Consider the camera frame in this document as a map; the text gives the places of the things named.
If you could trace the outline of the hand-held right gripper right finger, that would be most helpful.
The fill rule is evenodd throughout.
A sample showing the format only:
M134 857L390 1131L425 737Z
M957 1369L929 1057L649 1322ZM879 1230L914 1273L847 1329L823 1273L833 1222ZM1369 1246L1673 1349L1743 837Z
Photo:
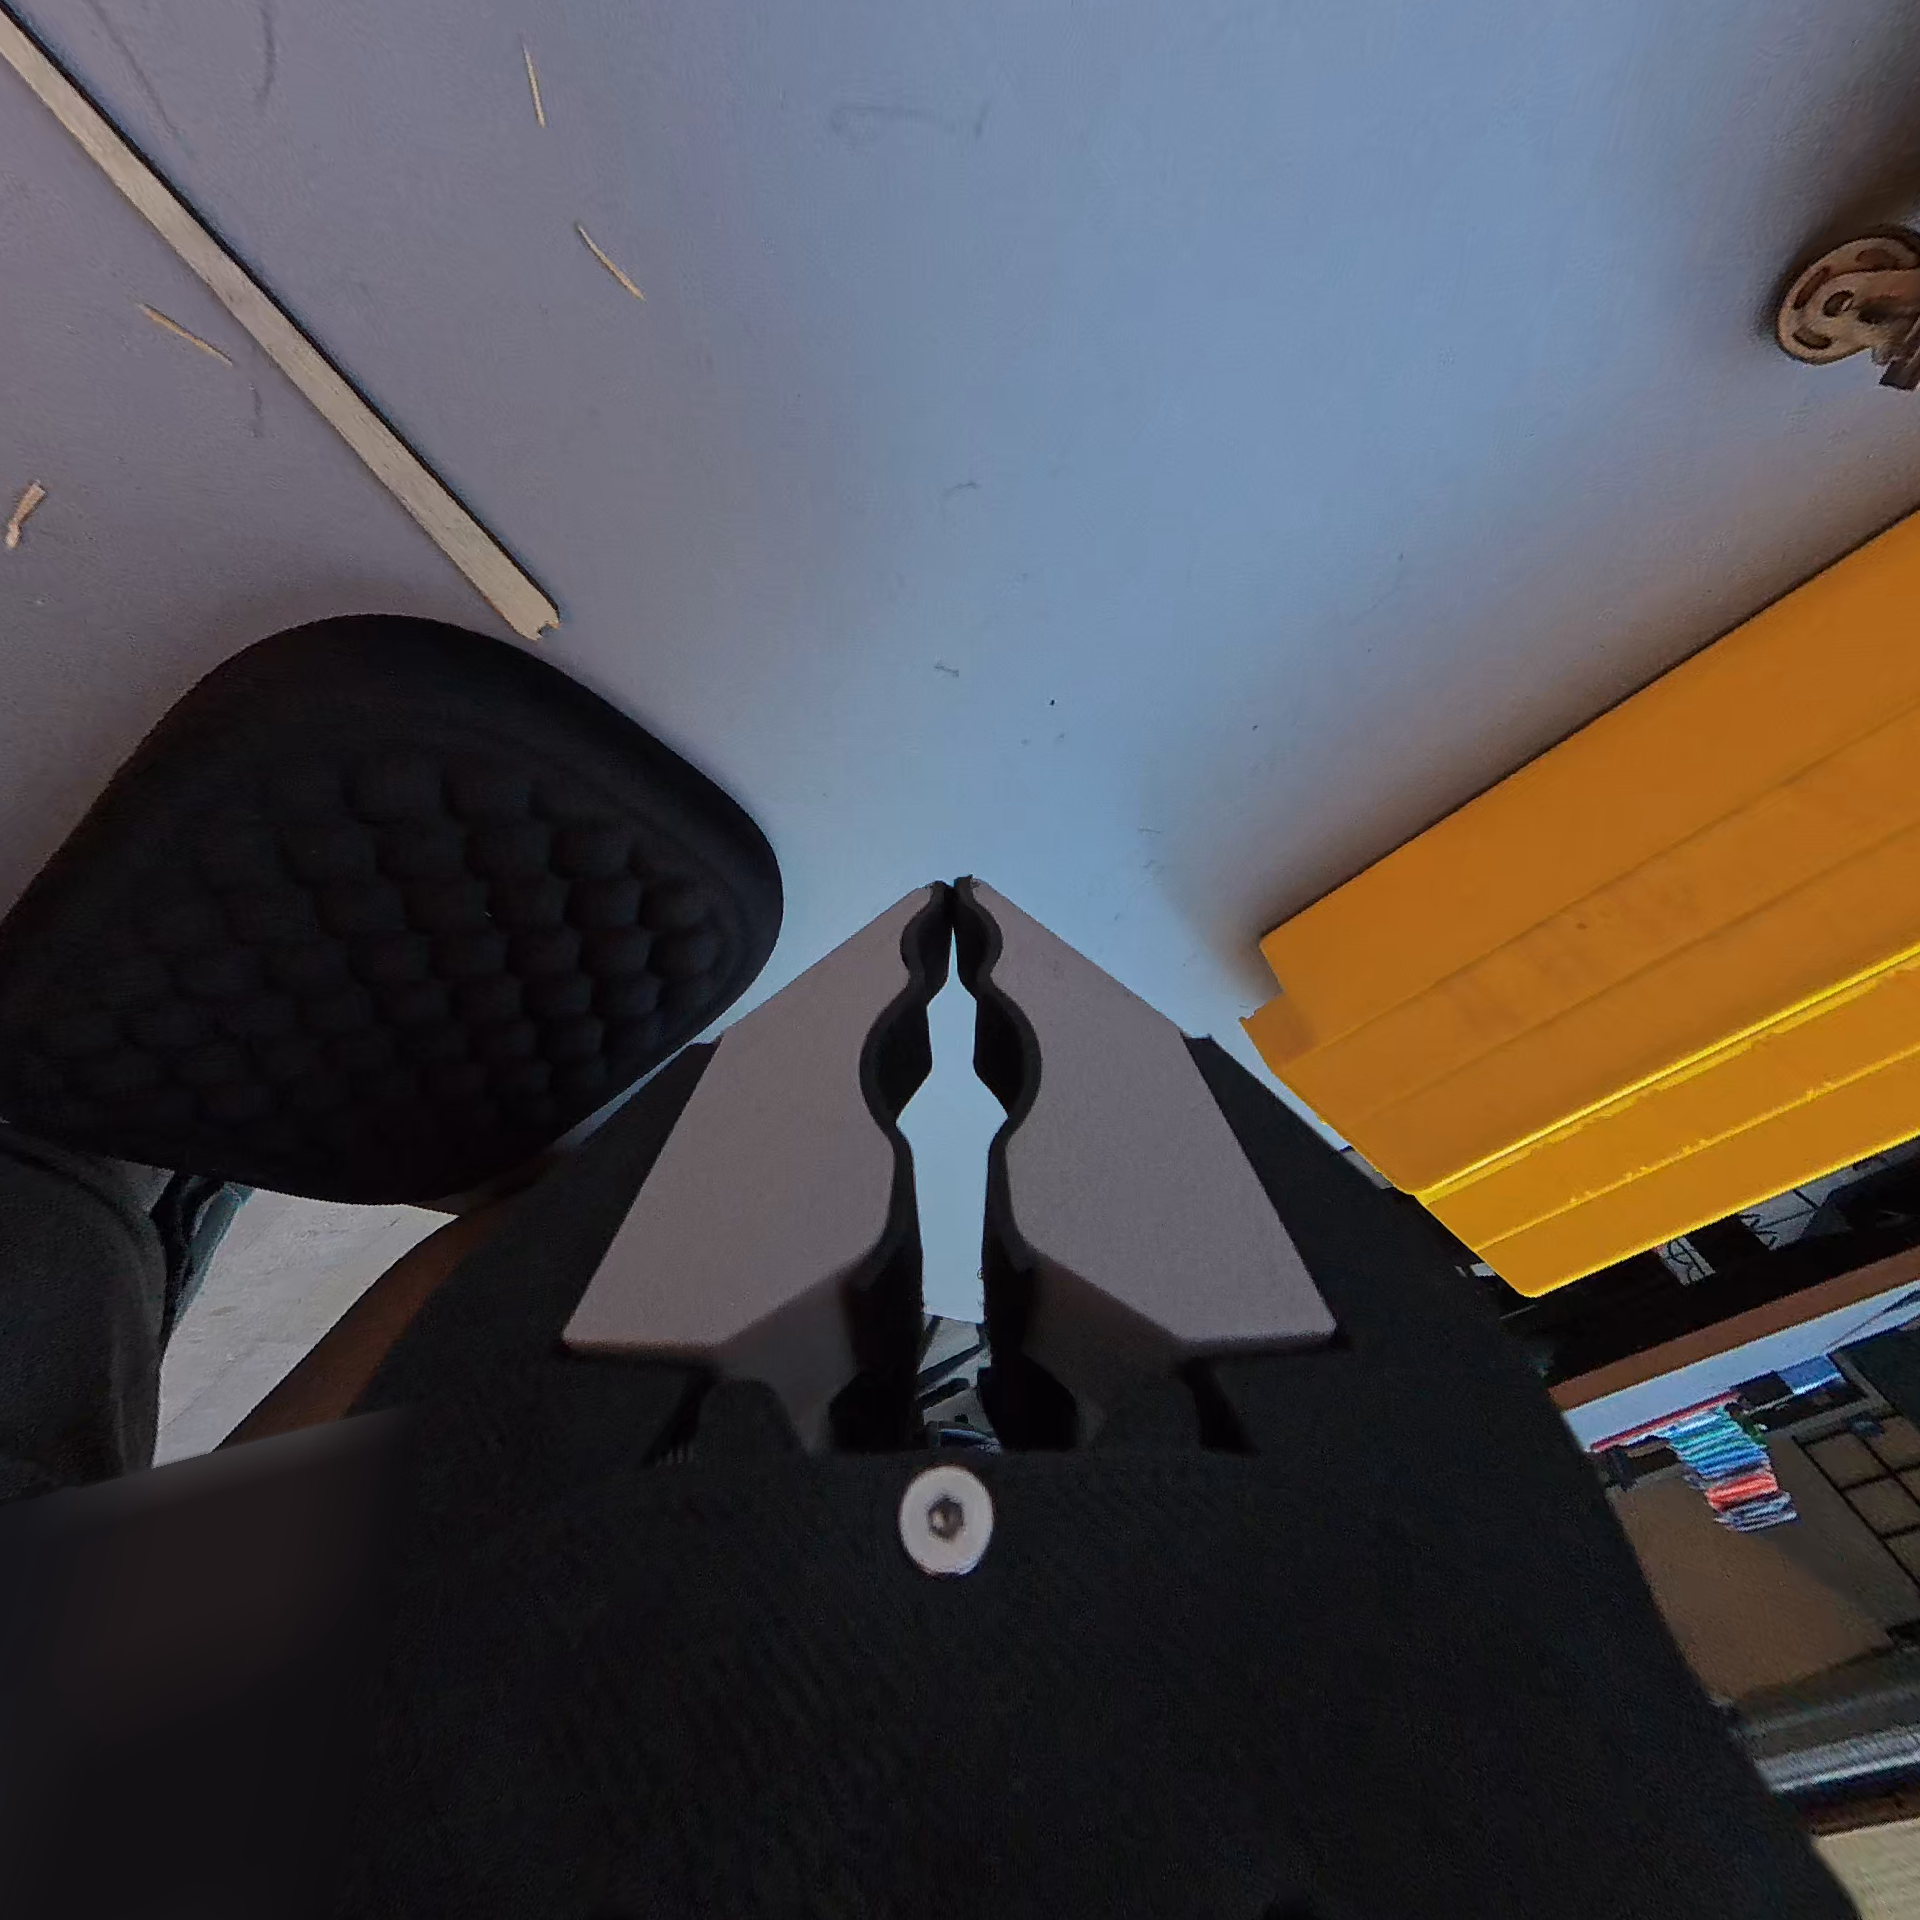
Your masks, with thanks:
M1141 1384L1331 1343L1181 1026L981 878L955 879L951 926L1003 1111L981 1227L994 1436L1083 1448Z

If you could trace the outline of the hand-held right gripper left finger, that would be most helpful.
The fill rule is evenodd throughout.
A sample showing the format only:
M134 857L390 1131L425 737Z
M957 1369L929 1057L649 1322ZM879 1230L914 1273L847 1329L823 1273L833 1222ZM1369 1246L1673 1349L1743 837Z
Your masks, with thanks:
M934 879L712 1041L567 1349L760 1382L808 1448L914 1440L925 1254L899 1118L934 1066L948 949Z

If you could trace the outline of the round wooden disc with holes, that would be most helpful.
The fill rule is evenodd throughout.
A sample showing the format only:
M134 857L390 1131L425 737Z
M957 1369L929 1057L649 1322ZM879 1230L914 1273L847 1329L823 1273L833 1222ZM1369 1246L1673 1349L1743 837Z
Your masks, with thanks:
M1811 259L1774 316L1792 360L1870 359L1878 382L1918 391L1918 226L1876 226Z

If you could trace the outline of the grey desk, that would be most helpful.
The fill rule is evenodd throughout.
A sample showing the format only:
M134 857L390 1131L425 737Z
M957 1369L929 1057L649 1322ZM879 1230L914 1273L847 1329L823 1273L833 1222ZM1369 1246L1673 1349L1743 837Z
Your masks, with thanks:
M977 873L1260 1071L1270 926L1918 503L1769 337L1918 3L19 13L753 813L760 996Z

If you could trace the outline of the black bumpy pad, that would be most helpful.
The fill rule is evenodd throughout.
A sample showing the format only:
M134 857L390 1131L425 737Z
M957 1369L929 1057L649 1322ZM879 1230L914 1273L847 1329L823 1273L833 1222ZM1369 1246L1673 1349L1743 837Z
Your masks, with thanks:
M434 1205L705 1030L780 917L756 822L558 667L312 623L191 683L3 917L3 1121Z

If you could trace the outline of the yellow plastic bin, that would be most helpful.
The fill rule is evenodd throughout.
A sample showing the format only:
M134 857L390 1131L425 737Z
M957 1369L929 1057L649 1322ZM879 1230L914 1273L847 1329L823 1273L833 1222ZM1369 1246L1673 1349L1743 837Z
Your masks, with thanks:
M1260 937L1301 1057L1918 710L1918 516L1864 542Z
M1365 1159L1508 1289L1541 1296L1918 1139L1918 933L1564 1118Z

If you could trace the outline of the colourful stacked items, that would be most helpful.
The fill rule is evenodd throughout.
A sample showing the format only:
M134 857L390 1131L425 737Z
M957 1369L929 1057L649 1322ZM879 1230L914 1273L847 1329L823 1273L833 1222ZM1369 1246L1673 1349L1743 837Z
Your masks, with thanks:
M1763 1434L1734 1399L1692 1405L1653 1429L1653 1436L1673 1456L1682 1481L1707 1504L1717 1525L1759 1534L1798 1523Z

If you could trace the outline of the person's dark clothing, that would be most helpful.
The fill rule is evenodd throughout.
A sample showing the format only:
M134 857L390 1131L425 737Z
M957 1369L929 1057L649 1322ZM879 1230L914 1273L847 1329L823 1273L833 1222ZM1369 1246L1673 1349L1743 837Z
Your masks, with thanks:
M172 1172L3 1125L3 1504L153 1464Z

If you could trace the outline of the long plywood strip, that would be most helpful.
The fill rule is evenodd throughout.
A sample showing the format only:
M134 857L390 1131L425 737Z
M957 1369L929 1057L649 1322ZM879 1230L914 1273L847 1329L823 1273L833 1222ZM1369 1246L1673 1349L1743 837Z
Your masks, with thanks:
M23 15L3 3L3 66L50 112L76 153L119 192L174 260L227 311L261 359L298 391L419 536L450 564L517 637L563 625L561 606L466 511L419 450L376 410L279 299L198 217L156 163L107 117L46 50Z

